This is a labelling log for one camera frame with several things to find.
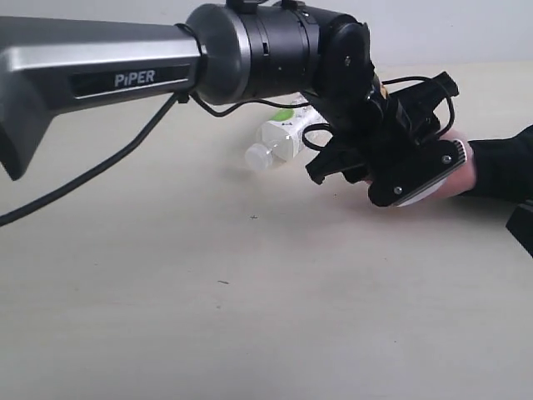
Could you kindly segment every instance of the white table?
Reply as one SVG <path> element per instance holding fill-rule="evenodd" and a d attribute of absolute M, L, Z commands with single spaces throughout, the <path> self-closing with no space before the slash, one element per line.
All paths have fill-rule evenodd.
<path fill-rule="evenodd" d="M 442 70 L 471 138 L 533 123 L 533 63 L 381 75 Z M 2 175 L 1 211 L 114 153 L 163 100 L 57 119 L 27 176 Z M 242 154 L 271 113 L 176 107 L 126 161 L 0 230 L 2 400 L 533 398 L 512 207 L 378 209 L 365 185 L 312 183 L 312 152 L 257 176 Z"/>

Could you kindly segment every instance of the white wall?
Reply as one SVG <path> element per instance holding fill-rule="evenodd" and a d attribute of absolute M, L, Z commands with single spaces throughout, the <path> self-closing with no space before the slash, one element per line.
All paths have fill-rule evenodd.
<path fill-rule="evenodd" d="M 176 23 L 201 3 L 202 0 L 2 0 L 0 14 Z M 308 0 L 308 3 L 351 13 L 369 22 L 377 64 L 533 58 L 530 0 Z"/>

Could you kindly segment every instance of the plastic bottle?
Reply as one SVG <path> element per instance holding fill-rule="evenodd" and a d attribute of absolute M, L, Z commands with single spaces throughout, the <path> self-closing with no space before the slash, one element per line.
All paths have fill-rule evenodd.
<path fill-rule="evenodd" d="M 298 96 L 291 104 L 303 104 L 307 100 Z M 303 130 L 316 123 L 326 121 L 312 106 L 280 109 L 270 121 L 257 129 L 257 142 L 245 153 L 250 169 L 264 171 L 291 161 L 304 148 L 301 140 Z M 319 132 L 309 132 L 306 137 L 313 140 Z"/>

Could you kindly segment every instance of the black cylindrical joint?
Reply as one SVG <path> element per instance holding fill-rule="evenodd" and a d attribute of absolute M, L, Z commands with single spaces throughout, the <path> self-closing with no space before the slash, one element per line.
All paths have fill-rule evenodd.
<path fill-rule="evenodd" d="M 318 63 L 320 27 L 305 11 L 259 7 L 242 14 L 252 64 L 243 99 L 272 98 L 311 87 Z"/>

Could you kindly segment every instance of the black sleeve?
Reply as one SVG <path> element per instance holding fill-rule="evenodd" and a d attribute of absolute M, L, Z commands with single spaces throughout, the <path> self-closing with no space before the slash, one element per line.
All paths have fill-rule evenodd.
<path fill-rule="evenodd" d="M 473 140 L 476 186 L 463 196 L 523 203 L 533 198 L 533 125 L 515 137 Z"/>

